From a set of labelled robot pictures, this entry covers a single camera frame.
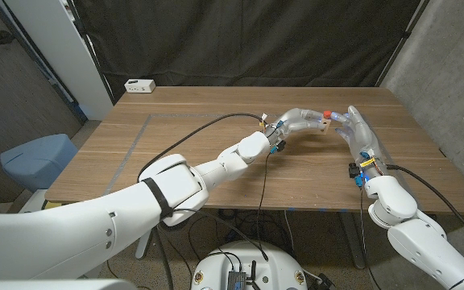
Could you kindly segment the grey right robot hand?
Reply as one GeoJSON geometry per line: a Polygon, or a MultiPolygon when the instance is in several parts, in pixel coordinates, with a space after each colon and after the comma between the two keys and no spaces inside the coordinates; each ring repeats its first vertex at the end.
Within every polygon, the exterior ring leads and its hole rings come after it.
{"type": "Polygon", "coordinates": [[[342,124],[342,128],[335,131],[347,142],[350,154],[365,178],[389,174],[379,140],[354,106],[349,106],[346,114],[332,112],[331,118],[342,124]]]}

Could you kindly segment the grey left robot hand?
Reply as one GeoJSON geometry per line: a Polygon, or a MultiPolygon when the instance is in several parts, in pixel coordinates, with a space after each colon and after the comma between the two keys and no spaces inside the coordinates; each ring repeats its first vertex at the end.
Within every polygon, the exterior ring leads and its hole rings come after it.
{"type": "Polygon", "coordinates": [[[274,122],[268,123],[265,135],[270,143],[270,153],[282,151],[285,139],[293,132],[313,129],[320,134],[325,134],[331,120],[322,112],[294,108],[282,114],[274,122]]]}

